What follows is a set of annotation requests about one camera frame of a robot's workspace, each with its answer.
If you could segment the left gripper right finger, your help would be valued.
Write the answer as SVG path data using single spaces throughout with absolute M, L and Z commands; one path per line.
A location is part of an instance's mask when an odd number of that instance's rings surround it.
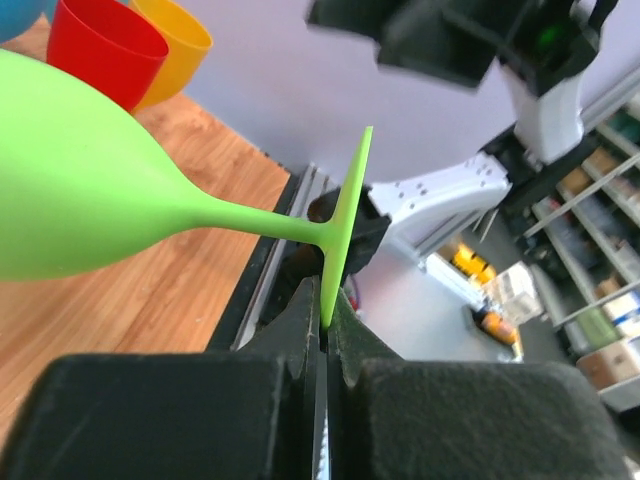
M 557 362 L 410 361 L 339 297 L 327 330 L 335 479 L 627 479 L 598 394 Z

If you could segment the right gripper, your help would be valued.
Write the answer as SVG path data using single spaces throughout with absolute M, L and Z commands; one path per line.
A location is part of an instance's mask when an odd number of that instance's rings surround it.
M 581 74 L 600 49 L 600 6 L 579 1 L 320 0 L 307 22 L 373 40 L 381 65 L 466 88 L 499 61 L 534 95 Z

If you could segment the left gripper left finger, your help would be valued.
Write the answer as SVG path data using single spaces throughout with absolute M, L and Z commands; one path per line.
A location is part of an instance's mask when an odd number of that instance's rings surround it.
M 309 479 L 319 282 L 242 348 L 52 361 L 1 451 L 5 479 Z

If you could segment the yellow wine glass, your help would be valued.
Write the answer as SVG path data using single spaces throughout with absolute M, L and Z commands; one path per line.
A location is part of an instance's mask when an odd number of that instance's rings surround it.
M 211 50 L 213 38 L 206 27 L 176 1 L 130 1 L 129 6 L 159 31 L 169 47 L 161 68 L 134 108 L 137 112 L 178 94 Z

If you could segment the green wine glass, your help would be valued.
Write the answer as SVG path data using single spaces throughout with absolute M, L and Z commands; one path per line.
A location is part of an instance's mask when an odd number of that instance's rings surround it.
M 36 59 L 1 54 L 1 276 L 72 276 L 180 232 L 223 228 L 318 246 L 321 321 L 336 305 L 373 131 L 366 128 L 330 220 L 216 198 L 193 184 L 129 113 Z

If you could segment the red wine glass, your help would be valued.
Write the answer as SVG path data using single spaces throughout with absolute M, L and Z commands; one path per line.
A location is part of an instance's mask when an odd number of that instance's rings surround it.
M 127 111 L 142 100 L 169 54 L 162 34 L 119 1 L 59 1 L 46 61 Z

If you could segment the blue wine glass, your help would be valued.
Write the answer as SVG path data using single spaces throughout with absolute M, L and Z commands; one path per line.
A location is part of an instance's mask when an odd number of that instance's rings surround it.
M 45 15 L 52 21 L 57 1 L 46 0 L 1 0 L 1 42 L 7 42 L 23 34 Z

